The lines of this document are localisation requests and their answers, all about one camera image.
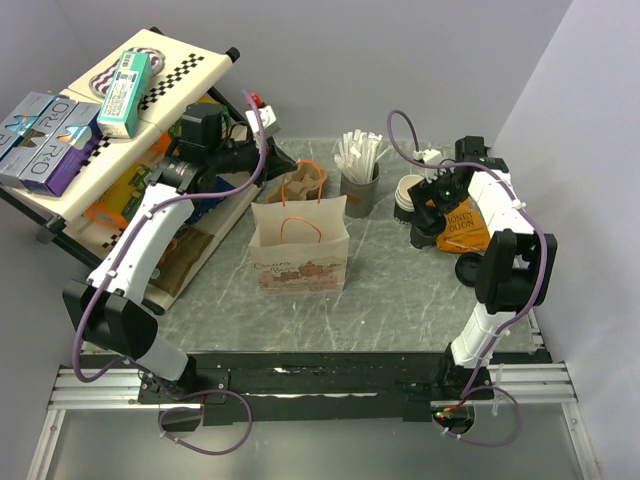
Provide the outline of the black paper coffee cup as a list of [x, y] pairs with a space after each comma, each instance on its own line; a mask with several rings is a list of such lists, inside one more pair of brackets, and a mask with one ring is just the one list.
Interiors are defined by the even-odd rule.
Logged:
[[410, 229], [410, 244], [416, 249], [425, 249], [434, 246], [440, 235], [438, 231], [421, 229], [417, 225], [412, 225]]

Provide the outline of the brown paper takeout bag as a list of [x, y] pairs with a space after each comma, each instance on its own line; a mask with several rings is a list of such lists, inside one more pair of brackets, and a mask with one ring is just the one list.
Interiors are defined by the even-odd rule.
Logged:
[[251, 267], [265, 294], [339, 292], [344, 288], [350, 235], [346, 196], [253, 203]]

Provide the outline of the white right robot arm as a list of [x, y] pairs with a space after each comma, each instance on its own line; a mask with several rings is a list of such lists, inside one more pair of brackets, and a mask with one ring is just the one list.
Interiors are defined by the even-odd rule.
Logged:
[[454, 364], [436, 376], [438, 390], [454, 399], [471, 387], [468, 369], [486, 366], [511, 325], [544, 301], [558, 243], [534, 225], [514, 192], [508, 166], [488, 155], [482, 137], [457, 140], [454, 161], [440, 167], [408, 189], [412, 245], [433, 243], [445, 232], [446, 216], [465, 200], [478, 208], [489, 234], [473, 279], [476, 306], [450, 345]]

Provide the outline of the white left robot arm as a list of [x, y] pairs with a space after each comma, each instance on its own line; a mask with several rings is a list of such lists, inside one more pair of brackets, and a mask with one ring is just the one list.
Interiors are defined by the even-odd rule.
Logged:
[[264, 179], [295, 170], [279, 157], [273, 136], [279, 130], [273, 108], [257, 96], [247, 98], [242, 124], [246, 137], [236, 141], [214, 103], [189, 105], [180, 132], [153, 170], [142, 202], [116, 246], [86, 281], [71, 281], [63, 301], [76, 330], [72, 368], [91, 383], [80, 365], [85, 342], [117, 353], [162, 380], [162, 390], [177, 402], [191, 399], [200, 379], [196, 360], [168, 342], [157, 320], [142, 307], [152, 273], [178, 230], [214, 200], [239, 194]]

